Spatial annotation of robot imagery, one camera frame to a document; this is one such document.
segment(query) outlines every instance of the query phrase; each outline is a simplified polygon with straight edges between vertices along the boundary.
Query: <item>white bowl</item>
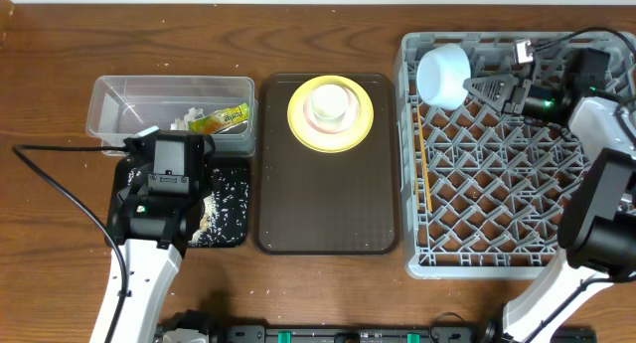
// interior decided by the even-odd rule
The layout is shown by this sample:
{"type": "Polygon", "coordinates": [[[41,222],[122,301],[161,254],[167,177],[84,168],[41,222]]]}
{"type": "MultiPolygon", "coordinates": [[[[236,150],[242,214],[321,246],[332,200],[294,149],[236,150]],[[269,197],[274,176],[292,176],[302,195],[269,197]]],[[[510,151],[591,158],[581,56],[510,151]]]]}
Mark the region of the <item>white bowl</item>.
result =
{"type": "Polygon", "coordinates": [[[464,81],[470,79],[470,63],[458,45],[446,44],[424,54],[417,66],[415,84],[428,105],[457,109],[466,99],[464,81]]]}

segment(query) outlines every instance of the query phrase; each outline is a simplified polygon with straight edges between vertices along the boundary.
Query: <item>yellow plate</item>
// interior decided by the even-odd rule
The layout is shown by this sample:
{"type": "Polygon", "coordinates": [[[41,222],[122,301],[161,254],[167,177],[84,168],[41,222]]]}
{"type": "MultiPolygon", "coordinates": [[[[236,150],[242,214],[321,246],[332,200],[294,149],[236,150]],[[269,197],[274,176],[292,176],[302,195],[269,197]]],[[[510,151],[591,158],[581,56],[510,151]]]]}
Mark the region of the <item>yellow plate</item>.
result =
{"type": "Polygon", "coordinates": [[[340,76],[321,76],[300,86],[289,101],[287,121],[291,132],[307,147],[324,153],[338,153],[362,142],[374,123],[374,107],[367,92],[355,82],[340,76]],[[337,134],[321,133],[305,119],[303,108],[307,96],[319,86],[337,85],[348,88],[358,99],[360,115],[351,128],[337,134]]]}

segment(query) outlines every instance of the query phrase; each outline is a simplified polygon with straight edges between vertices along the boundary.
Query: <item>dish rack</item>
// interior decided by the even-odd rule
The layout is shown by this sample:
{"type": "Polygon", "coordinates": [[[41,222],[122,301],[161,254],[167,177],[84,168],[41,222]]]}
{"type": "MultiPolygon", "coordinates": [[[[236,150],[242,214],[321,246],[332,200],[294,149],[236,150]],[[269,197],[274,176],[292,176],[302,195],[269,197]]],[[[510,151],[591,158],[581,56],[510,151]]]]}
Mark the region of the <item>dish rack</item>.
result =
{"type": "MultiPolygon", "coordinates": [[[[589,167],[580,143],[524,123],[477,100],[454,111],[421,101],[414,84],[424,53],[456,43],[472,77],[513,73],[556,86],[567,54],[591,47],[610,54],[606,89],[631,96],[635,60],[620,39],[587,33],[555,46],[532,67],[516,65],[513,43],[568,33],[412,33],[395,63],[400,201],[406,271],[414,278],[534,278],[557,250],[563,207],[589,167]],[[420,116],[421,128],[417,116],[420,116]],[[425,151],[419,146],[419,133],[425,151]],[[426,210],[422,155],[432,212],[426,210]]],[[[636,38],[624,33],[632,42],[636,38]]]]}

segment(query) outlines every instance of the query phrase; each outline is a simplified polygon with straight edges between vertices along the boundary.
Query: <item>white cup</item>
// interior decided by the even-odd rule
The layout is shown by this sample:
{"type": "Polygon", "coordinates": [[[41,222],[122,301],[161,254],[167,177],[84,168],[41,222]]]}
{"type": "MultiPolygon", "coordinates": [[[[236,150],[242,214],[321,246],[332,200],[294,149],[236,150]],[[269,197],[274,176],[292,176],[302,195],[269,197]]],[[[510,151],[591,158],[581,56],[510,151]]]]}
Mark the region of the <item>white cup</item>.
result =
{"type": "Polygon", "coordinates": [[[415,84],[428,105],[457,109],[466,99],[464,81],[470,79],[470,63],[458,45],[446,44],[424,54],[417,66],[415,84]]]}
{"type": "Polygon", "coordinates": [[[349,108],[347,92],[337,85],[317,87],[311,92],[310,101],[317,124],[328,129],[338,127],[349,108]]]}

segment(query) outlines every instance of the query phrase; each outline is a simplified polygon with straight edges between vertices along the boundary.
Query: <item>snack package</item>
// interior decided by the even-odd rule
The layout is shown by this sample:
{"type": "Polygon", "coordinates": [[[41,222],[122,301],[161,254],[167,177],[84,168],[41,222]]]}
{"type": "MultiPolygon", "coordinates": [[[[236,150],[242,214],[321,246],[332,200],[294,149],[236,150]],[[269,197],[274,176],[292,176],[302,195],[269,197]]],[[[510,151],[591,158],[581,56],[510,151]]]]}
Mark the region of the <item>snack package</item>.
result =
{"type": "Polygon", "coordinates": [[[190,131],[215,134],[239,125],[249,118],[249,106],[243,103],[234,108],[220,109],[203,118],[188,123],[190,131]]]}
{"type": "Polygon", "coordinates": [[[191,121],[203,118],[203,110],[200,108],[188,109],[188,114],[183,116],[183,119],[175,118],[175,122],[170,124],[170,130],[190,130],[188,124],[191,121]]]}

